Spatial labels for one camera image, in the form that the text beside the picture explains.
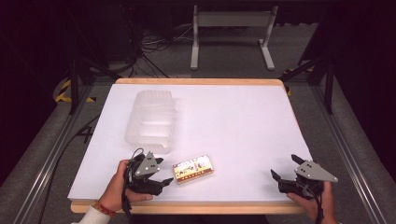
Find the clear plastic container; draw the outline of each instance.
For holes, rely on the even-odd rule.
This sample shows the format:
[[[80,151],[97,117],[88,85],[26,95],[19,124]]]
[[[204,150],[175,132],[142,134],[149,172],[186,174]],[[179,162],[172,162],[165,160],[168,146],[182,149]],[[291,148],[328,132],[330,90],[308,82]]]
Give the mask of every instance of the clear plastic container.
[[[166,154],[171,146],[175,101],[170,91],[140,91],[128,120],[125,140],[137,149]]]

